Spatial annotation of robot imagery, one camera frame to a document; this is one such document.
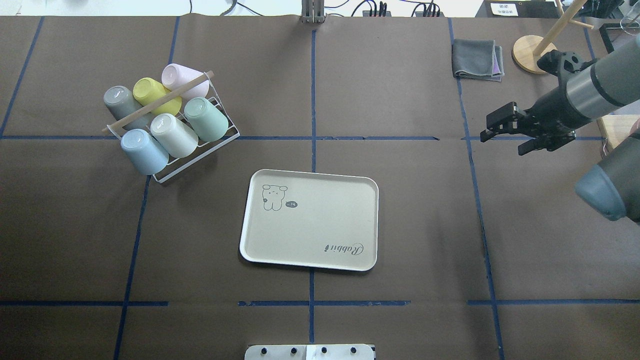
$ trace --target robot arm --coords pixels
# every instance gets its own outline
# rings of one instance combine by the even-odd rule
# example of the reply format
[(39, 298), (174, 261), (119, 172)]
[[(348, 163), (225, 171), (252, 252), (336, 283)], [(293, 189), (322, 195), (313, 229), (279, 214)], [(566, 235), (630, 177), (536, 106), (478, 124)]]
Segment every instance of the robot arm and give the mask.
[[(499, 134), (525, 134), (519, 155), (554, 151), (575, 139), (575, 130), (640, 99), (640, 37), (595, 62), (552, 51), (538, 67), (558, 77), (558, 87), (528, 110), (515, 102), (486, 116), (485, 142)], [(609, 220), (627, 216), (640, 225), (640, 130), (631, 134), (575, 186), (591, 207)]]
[(487, 115), (482, 142), (524, 134), (532, 139), (518, 146), (520, 155), (554, 151), (574, 140), (577, 128), (640, 99), (640, 37), (598, 62), (554, 50), (538, 60), (538, 67), (557, 76), (558, 87), (528, 110), (510, 102)]
[(575, 192), (605, 218), (626, 216), (640, 225), (640, 129), (593, 165)]

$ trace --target black cable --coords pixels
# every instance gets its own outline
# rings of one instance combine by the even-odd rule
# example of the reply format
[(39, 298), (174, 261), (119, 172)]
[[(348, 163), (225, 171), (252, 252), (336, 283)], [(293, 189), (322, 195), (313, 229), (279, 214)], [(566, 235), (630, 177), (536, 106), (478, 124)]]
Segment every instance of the black cable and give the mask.
[(229, 8), (220, 14), (220, 16), (225, 16), (226, 14), (230, 13), (235, 7), (236, 4), (238, 3), (238, 0), (231, 0), (231, 6), (229, 6)]
[(245, 5), (242, 5), (241, 3), (238, 3), (238, 5), (240, 5), (240, 6), (242, 6), (243, 8), (245, 8), (245, 9), (249, 10), (250, 12), (254, 13), (255, 15), (264, 16), (263, 14), (261, 14), (261, 13), (259, 13), (259, 12), (256, 12), (255, 10), (250, 9), (250, 8), (246, 7)]
[(346, 4), (346, 3), (350, 2), (350, 1), (351, 1), (351, 0), (347, 0), (347, 1), (343, 2), (342, 4), (340, 4), (340, 5), (338, 5), (338, 6), (325, 6), (324, 8), (325, 8), (325, 9), (337, 9), (337, 8), (339, 8), (340, 6), (342, 6), (342, 5)]
[(424, 12), (424, 14), (422, 14), (423, 17), (435, 17), (436, 15), (436, 6), (438, 6), (436, 3), (433, 2), (433, 0), (431, 0), (431, 2), (429, 3), (429, 6), (427, 6), (427, 11)]
[(411, 13), (411, 17), (413, 17), (415, 15), (415, 11), (418, 10), (420, 5), (424, 6), (424, 11), (425, 12), (427, 11), (427, 4), (426, 3), (419, 3), (418, 5), (415, 6), (415, 8), (413, 8), (413, 12)]
[(358, 8), (361, 7), (362, 4), (364, 4), (364, 3), (369, 4), (369, 16), (373, 16), (373, 7), (371, 6), (371, 3), (373, 3), (373, 5), (376, 7), (376, 11), (378, 11), (378, 5), (376, 4), (376, 2), (374, 0), (364, 0), (360, 4), (358, 4), (358, 6), (356, 6), (355, 9), (353, 9), (353, 12), (351, 13), (351, 16), (354, 16), (356, 11), (358, 11)]

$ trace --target tray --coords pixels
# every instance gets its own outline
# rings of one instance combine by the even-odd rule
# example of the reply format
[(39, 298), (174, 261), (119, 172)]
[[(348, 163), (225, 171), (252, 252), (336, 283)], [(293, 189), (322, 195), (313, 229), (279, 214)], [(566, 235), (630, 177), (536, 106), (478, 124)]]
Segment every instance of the tray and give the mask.
[(378, 259), (378, 185), (368, 177), (259, 170), (240, 238), (248, 261), (366, 271)]

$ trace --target gray cup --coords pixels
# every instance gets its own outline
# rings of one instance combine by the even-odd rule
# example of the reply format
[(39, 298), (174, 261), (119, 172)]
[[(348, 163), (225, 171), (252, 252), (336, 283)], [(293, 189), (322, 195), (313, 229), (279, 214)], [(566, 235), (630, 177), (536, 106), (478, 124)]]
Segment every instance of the gray cup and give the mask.
[[(104, 93), (102, 100), (116, 120), (120, 120), (142, 108), (142, 105), (133, 98), (131, 90), (124, 86), (118, 85), (110, 88)], [(123, 128), (125, 130), (145, 129), (153, 119), (153, 115), (148, 113), (139, 119), (133, 120)]]

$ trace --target blue tape line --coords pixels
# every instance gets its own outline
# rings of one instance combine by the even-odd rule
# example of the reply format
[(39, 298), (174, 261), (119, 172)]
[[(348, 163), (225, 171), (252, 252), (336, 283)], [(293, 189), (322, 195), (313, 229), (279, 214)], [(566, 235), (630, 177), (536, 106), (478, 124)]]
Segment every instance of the blue tape line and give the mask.
[(117, 140), (115, 136), (6, 135), (3, 140)]
[[(640, 299), (531, 299), (531, 300), (498, 300), (500, 306), (509, 305), (619, 305), (640, 304)], [(490, 300), (469, 300), (470, 306), (491, 305)]]
[[(313, 300), (313, 306), (407, 306), (411, 300)], [(238, 306), (309, 306), (306, 300), (239, 301)]]
[[(451, 22), (451, 18), (447, 19), (449, 22), (449, 36), (451, 38), (451, 43), (453, 44), (453, 24)], [(462, 101), (462, 83), (460, 78), (456, 78), (456, 83), (458, 84), (458, 97), (460, 100), (460, 111), (462, 114), (462, 118), (464, 120), (464, 128), (465, 128), (465, 142), (467, 143), (467, 154), (469, 158), (469, 167), (471, 169), (471, 180), (474, 185), (474, 196), (476, 198), (476, 210), (478, 213), (478, 217), (480, 219), (480, 230), (481, 236), (484, 246), (484, 267), (486, 270), (486, 278), (489, 285), (489, 296), (491, 297), (491, 309), (493, 313), (493, 326), (495, 327), (495, 337), (498, 343), (498, 355), (500, 360), (504, 360), (504, 347), (502, 346), (502, 332), (500, 331), (500, 320), (498, 317), (498, 305), (495, 301), (495, 288), (493, 286), (493, 275), (491, 271), (491, 260), (489, 258), (489, 246), (486, 240), (486, 232), (484, 229), (484, 217), (482, 212), (482, 205), (480, 203), (480, 191), (478, 188), (477, 177), (476, 177), (476, 165), (474, 164), (473, 158), (473, 149), (471, 148), (471, 139), (469, 135), (469, 124), (467, 120), (467, 111), (465, 110), (465, 105)]]
[[(6, 135), (5, 140), (117, 140), (115, 136), (93, 135)], [(238, 136), (236, 140), (313, 140), (313, 136)], [(496, 140), (508, 140), (508, 138), (495, 138)], [(316, 140), (439, 140), (434, 136), (317, 136)]]
[(311, 172), (316, 172), (316, 32), (311, 31)]
[(314, 284), (315, 277), (316, 277), (316, 271), (314, 270), (314, 268), (309, 268), (309, 343), (310, 344), (316, 343), (316, 335), (314, 333), (315, 331), (314, 307), (316, 306), (316, 301), (315, 301), (316, 287)]
[[(500, 138), (492, 138), (491, 141), (528, 141), (531, 140), (532, 138), (528, 137), (528, 136), (504, 136), (504, 137), (500, 137)], [(602, 136), (578, 136), (575, 138), (577, 141), (602, 141), (604, 140), (604, 138)], [(480, 141), (480, 136), (470, 136), (469, 140), (471, 141)]]
[[(311, 31), (311, 172), (316, 172), (316, 32)], [(314, 279), (316, 271), (309, 268), (309, 343), (316, 342), (314, 333), (314, 298), (316, 289)]]
[[(0, 306), (122, 306), (122, 301), (29, 301), (4, 300)], [(129, 306), (169, 306), (168, 301), (132, 301)]]
[(309, 301), (296, 301), (296, 300), (284, 300), (284, 301), (239, 301), (238, 306), (309, 306)]
[(236, 140), (312, 140), (311, 136), (238, 136)]
[(18, 82), (16, 82), (15, 88), (13, 88), (13, 94), (11, 95), (11, 100), (9, 100), (9, 105), (6, 108), (6, 113), (4, 113), (4, 120), (2, 121), (2, 126), (0, 126), (0, 138), (4, 134), (6, 123), (9, 121), (9, 116), (11, 115), (11, 109), (13, 108), (13, 102), (15, 101), (15, 97), (18, 96), (18, 89), (20, 89), (22, 78), (24, 77), (24, 73), (27, 70), (27, 65), (29, 65), (29, 60), (31, 59), (31, 54), (33, 54), (33, 49), (36, 46), (36, 41), (38, 41), (38, 36), (40, 35), (40, 29), (42, 29), (43, 23), (44, 23), (44, 16), (41, 16), (40, 22), (38, 22), (38, 27), (36, 28), (36, 33), (33, 34), (31, 47), (29, 47), (29, 51), (27, 52), (27, 57), (24, 59), (24, 64), (22, 64), (22, 70), (20, 70), (20, 75), (18, 76)]
[(117, 360), (118, 357), (120, 356), (120, 345), (122, 344), (122, 334), (124, 332), (124, 323), (127, 319), (127, 307), (129, 306), (129, 294), (131, 293), (131, 284), (133, 283), (133, 272), (136, 268), (136, 258), (138, 257), (138, 246), (140, 245), (140, 235), (142, 232), (142, 220), (145, 216), (145, 209), (147, 208), (147, 197), (149, 194), (149, 181), (151, 181), (151, 177), (147, 176), (147, 182), (145, 183), (145, 191), (142, 195), (142, 205), (140, 206), (140, 216), (138, 217), (136, 241), (133, 244), (133, 252), (131, 254), (131, 264), (129, 265), (129, 276), (127, 277), (127, 287), (124, 293), (122, 312), (120, 313), (120, 326), (118, 327), (118, 337), (116, 339), (116, 348), (113, 352), (114, 360)]
[(340, 301), (340, 300), (316, 300), (315, 306), (407, 306), (411, 304), (409, 300), (379, 300), (379, 301)]
[(171, 41), (171, 50), (169, 50), (169, 62), (171, 64), (173, 62), (173, 51), (175, 50), (175, 41), (178, 39), (178, 26), (180, 26), (180, 17), (175, 17), (175, 25), (173, 26), (173, 40)]
[(591, 54), (591, 59), (594, 60), (596, 58), (596, 54), (593, 52), (593, 46), (591, 46), (591, 37), (589, 36), (589, 32), (587, 28), (582, 28), (584, 31), (584, 37), (587, 39), (587, 46), (589, 47), (589, 54)]
[(439, 140), (434, 136), (318, 136), (316, 140)]

